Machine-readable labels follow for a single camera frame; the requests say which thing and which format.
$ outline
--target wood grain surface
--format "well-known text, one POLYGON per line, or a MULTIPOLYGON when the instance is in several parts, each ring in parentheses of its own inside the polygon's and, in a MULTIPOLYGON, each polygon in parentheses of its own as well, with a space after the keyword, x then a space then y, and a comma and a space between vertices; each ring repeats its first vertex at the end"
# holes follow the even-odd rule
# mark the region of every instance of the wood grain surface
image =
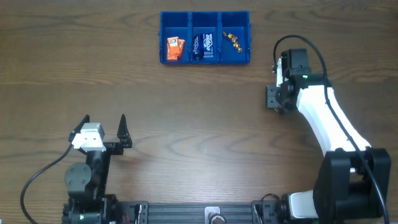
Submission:
MULTIPOLYGON (((107 193, 149 202, 250 202, 313 188, 322 152, 299 113, 266 110, 272 48, 301 34, 323 54, 354 127, 392 157, 387 205, 398 221, 398 2, 370 0, 0 1, 0 219, 28 223, 19 196, 59 157, 85 114, 134 148, 114 156, 107 193), (250 10, 247 66, 159 63, 159 12, 250 10)), ((307 47, 299 40, 281 50, 307 47)), ((315 54, 310 64, 319 70, 315 54)), ((28 211, 60 223, 72 151, 28 188, 28 211)))

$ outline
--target blue plastic bin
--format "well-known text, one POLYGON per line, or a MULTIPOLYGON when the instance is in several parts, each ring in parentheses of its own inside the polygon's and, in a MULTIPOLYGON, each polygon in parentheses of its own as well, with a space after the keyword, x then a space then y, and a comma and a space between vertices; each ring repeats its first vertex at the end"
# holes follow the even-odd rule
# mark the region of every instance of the blue plastic bin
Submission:
POLYGON ((248 11, 209 12, 161 12, 159 32, 159 58, 163 64, 244 64, 250 62, 251 35, 248 11), (193 58, 193 37, 201 33, 213 33, 214 57, 196 60, 193 58), (223 32, 238 37, 243 51, 238 53, 232 41, 223 32), (167 38, 185 40, 182 57, 178 61, 167 61, 167 38))

